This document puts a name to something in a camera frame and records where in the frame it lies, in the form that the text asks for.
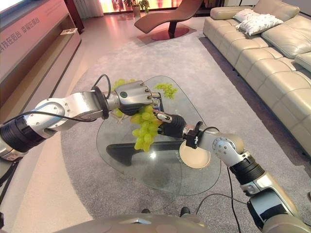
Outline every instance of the wooden cabinet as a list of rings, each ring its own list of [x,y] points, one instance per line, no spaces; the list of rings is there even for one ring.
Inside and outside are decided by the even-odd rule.
[[[83,25],[83,22],[80,18],[80,15],[78,13],[78,10],[77,10],[73,0],[64,0],[64,2],[68,8],[68,11],[71,15],[71,18],[72,18],[74,24],[76,25],[76,28],[78,29],[79,34],[81,34],[83,29],[84,29],[84,25]]]

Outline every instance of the wall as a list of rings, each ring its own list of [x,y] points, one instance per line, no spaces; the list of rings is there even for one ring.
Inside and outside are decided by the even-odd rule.
[[[311,0],[283,0],[283,2],[298,6],[301,12],[311,15]]]

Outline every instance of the white pillow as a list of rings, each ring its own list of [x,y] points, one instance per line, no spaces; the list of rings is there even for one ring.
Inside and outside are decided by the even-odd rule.
[[[235,18],[236,20],[238,20],[239,22],[242,22],[246,19],[249,19],[250,17],[253,17],[253,16],[259,16],[260,14],[254,12],[253,10],[251,9],[244,9],[240,12],[237,12],[233,18]]]
[[[264,14],[243,20],[242,23],[237,25],[237,28],[244,31],[248,35],[255,35],[281,23],[284,22],[276,18],[275,16],[272,16],[270,14]]]

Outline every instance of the glass tabletop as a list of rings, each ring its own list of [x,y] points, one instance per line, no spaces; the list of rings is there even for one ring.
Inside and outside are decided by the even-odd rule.
[[[173,100],[165,98],[162,90],[155,90],[158,83],[171,83],[178,88]],[[199,113],[177,83],[166,76],[156,76],[145,84],[162,96],[164,111],[181,115],[187,124],[203,121]],[[163,135],[155,137],[149,152],[135,150],[136,138],[132,130],[139,128],[129,118],[118,121],[113,117],[105,120],[97,134],[97,149],[100,156],[125,176],[140,181],[152,188],[179,195],[194,195],[204,192],[217,182],[220,175],[220,160],[211,154],[209,166],[194,169],[185,165],[179,156],[183,142]]]

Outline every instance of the black cable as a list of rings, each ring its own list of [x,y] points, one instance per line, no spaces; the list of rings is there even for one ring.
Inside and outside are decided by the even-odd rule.
[[[206,197],[204,197],[203,200],[200,202],[198,208],[196,209],[196,213],[195,213],[196,215],[198,214],[199,209],[201,208],[201,205],[203,204],[203,202],[204,202],[207,198],[209,198],[209,197],[211,197],[211,196],[214,196],[214,195],[220,195],[220,196],[224,196],[224,197],[227,197],[227,198],[230,198],[230,199],[231,199],[230,196],[228,196],[228,195],[226,195],[226,194],[222,194],[222,193],[212,193],[212,194],[209,194],[209,195],[207,195]],[[244,204],[244,205],[247,204],[247,203],[245,203],[245,202],[243,202],[243,201],[240,201],[240,200],[238,200],[238,199],[235,199],[235,198],[234,198],[233,200],[235,200],[235,201],[237,201],[237,202],[239,202],[239,203],[242,203],[242,204]]]
[[[101,76],[99,76],[99,78],[97,79],[97,81],[94,83],[94,85],[93,85],[93,86],[96,86],[96,85],[99,83],[99,81],[102,79],[102,77],[106,77],[107,82],[108,82],[108,95],[107,95],[107,96],[105,96],[105,97],[106,97],[106,99],[107,99],[107,98],[109,98],[109,97],[110,97],[110,94],[111,94],[111,83],[110,83],[110,79],[109,79],[109,77],[108,77],[106,74],[102,74]]]
[[[201,136],[204,134],[204,132],[205,132],[206,130],[210,130],[210,129],[216,129],[217,131],[219,131],[218,128],[216,128],[216,127],[214,127],[214,126],[209,126],[209,127],[205,128],[203,131],[200,132],[199,137],[201,137]]]
[[[30,115],[30,114],[50,115],[50,116],[53,116],[53,117],[59,117],[59,118],[64,118],[64,119],[74,120],[74,121],[79,121],[79,122],[93,122],[93,121],[96,121],[96,119],[94,119],[94,120],[83,120],[83,119],[78,119],[78,118],[74,118],[74,117],[62,116],[62,115],[58,115],[58,114],[54,114],[54,113],[46,113],[46,112],[40,112],[40,111],[29,111],[29,112],[21,113],[21,114],[15,116],[13,118],[7,120],[6,122],[3,123],[3,125],[8,123],[11,120],[14,120],[14,119],[18,118],[18,117],[21,117],[21,116],[24,116],[24,115]]]
[[[230,176],[230,172],[229,172],[229,168],[228,167],[227,167],[227,171],[228,171],[228,176],[229,176],[229,181],[230,181],[230,189],[231,189],[231,207],[232,207],[232,212],[233,212],[234,218],[235,218],[235,220],[237,222],[239,233],[241,233],[240,224],[239,224],[237,215],[235,214],[234,206],[233,206],[233,189],[232,189],[231,176]]]

